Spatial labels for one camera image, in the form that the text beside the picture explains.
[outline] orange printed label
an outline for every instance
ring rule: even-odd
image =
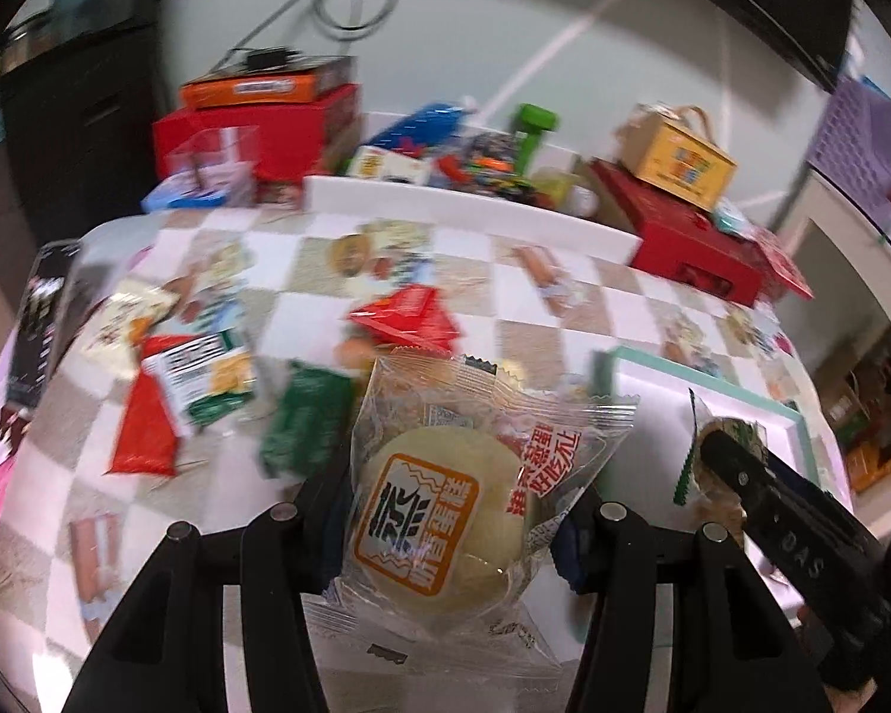
[[[373,488],[353,553],[414,592],[436,595],[478,498],[474,477],[396,453]]]

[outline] green dumbbell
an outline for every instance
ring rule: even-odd
[[[520,140],[518,156],[515,158],[515,173],[525,174],[531,159],[542,143],[542,137],[547,131],[558,130],[558,116],[544,107],[536,107],[534,104],[523,104],[518,108],[515,116],[514,134],[525,134]]]

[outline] purple pegboard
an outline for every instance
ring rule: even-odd
[[[842,78],[805,160],[879,227],[890,227],[891,99],[858,80]]]

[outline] yellow box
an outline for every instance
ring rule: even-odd
[[[686,113],[703,121],[706,137],[686,126]],[[651,112],[636,127],[628,128],[620,162],[630,173],[678,198],[710,211],[737,170],[737,164],[713,144],[706,113],[699,107],[674,110],[675,121]]]

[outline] checkered tablecloth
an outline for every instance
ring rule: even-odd
[[[192,248],[239,238],[254,257],[244,273],[246,330],[264,376],[279,390],[287,359],[334,365],[333,348],[344,335],[352,299],[347,282],[328,266],[328,248],[367,220],[254,209],[171,213],[135,273],[154,282],[169,281]],[[463,332],[458,349],[515,362],[529,387],[554,389],[564,373],[587,374],[591,352],[618,344],[660,354],[665,341],[661,323],[668,314],[685,314],[699,325],[723,376],[760,395],[799,395],[792,378],[804,371],[797,359],[784,352],[766,357],[743,342],[728,319],[732,306],[715,297],[554,249],[583,295],[582,305],[558,320],[510,254],[513,239],[446,227],[419,230],[428,235],[435,283]],[[265,479],[257,462],[263,421],[225,419],[195,436],[182,447],[179,461],[204,463],[167,483],[106,474],[127,390],[81,352],[69,352],[21,447],[7,493],[0,524],[0,668],[34,713],[40,710],[38,691],[47,699],[52,674],[68,671],[75,676],[90,648],[70,561],[70,521],[102,512],[121,517],[119,575],[129,583],[173,521],[187,520],[205,533],[221,531],[247,523],[282,498],[284,483]],[[824,431],[821,425],[810,429]],[[813,444],[820,471],[830,471],[818,436]],[[229,616],[225,655],[230,704],[233,711],[247,710],[236,609]],[[369,709],[363,702],[369,692],[362,683],[359,696],[350,693],[350,700],[342,690],[331,692],[327,682],[325,686],[336,709]],[[563,705],[566,698],[565,690],[558,702]],[[554,709],[547,705],[542,709]]]

